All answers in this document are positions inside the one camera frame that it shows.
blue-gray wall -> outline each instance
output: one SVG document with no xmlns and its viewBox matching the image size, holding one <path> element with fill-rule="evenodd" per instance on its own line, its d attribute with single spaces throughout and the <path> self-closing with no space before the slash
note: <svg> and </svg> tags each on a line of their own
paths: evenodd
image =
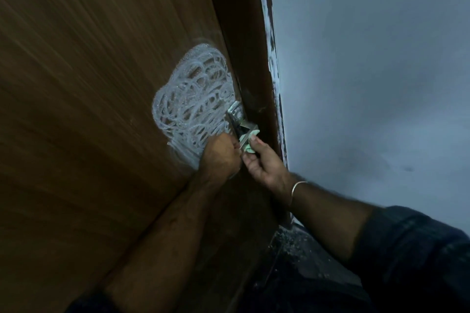
<svg viewBox="0 0 470 313">
<path fill-rule="evenodd" d="M 289 167 L 470 233 L 470 0 L 273 0 Z"/>
</svg>

person's right arm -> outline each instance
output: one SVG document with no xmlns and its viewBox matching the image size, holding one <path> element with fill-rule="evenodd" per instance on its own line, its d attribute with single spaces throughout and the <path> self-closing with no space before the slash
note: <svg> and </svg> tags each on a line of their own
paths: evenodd
<svg viewBox="0 0 470 313">
<path fill-rule="evenodd" d="M 403 207 L 380 208 L 301 183 L 259 138 L 244 153 L 267 186 L 323 247 L 361 277 L 383 311 L 405 307 L 470 309 L 470 240 L 458 229 Z"/>
</svg>

metal latch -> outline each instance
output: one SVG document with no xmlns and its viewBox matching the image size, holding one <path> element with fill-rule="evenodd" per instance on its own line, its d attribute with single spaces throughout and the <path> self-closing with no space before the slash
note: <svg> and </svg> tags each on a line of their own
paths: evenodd
<svg viewBox="0 0 470 313">
<path fill-rule="evenodd" d="M 235 101 L 230 108 L 227 110 L 230 123 L 234 128 L 235 134 L 240 139 L 240 149 L 245 150 L 245 146 L 248 144 L 250 133 L 253 130 L 258 130 L 258 125 L 246 120 L 246 114 L 243 109 L 243 104 L 238 100 Z"/>
</svg>

white cleaning foam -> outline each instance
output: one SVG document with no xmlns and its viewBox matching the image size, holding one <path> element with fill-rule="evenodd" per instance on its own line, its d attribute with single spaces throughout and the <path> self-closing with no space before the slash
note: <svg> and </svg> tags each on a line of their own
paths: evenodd
<svg viewBox="0 0 470 313">
<path fill-rule="evenodd" d="M 235 101 L 224 55 L 202 43 L 179 61 L 170 80 L 154 97 L 152 115 L 178 157 L 192 168 L 209 136 L 229 132 L 226 111 Z"/>
</svg>

chipped paint edge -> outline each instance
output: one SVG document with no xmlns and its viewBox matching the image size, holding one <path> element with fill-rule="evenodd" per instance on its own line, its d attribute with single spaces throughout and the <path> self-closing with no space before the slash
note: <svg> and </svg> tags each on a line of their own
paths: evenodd
<svg viewBox="0 0 470 313">
<path fill-rule="evenodd" d="M 266 32 L 266 47 L 267 47 L 267 57 L 268 57 L 268 68 L 269 73 L 271 73 L 271 80 L 273 84 L 273 96 L 274 104 L 276 106 L 277 112 L 277 123 L 278 123 L 278 132 L 277 140 L 279 141 L 279 147 L 281 148 L 282 160 L 285 166 L 288 165 L 287 162 L 287 150 L 284 137 L 284 121 L 282 119 L 282 107 L 281 107 L 281 84 L 279 81 L 279 73 L 277 68 L 277 52 L 276 52 L 276 43 L 274 37 L 274 21 L 269 15 L 268 0 L 261 0 L 261 7 L 263 10 L 265 32 Z"/>
</svg>

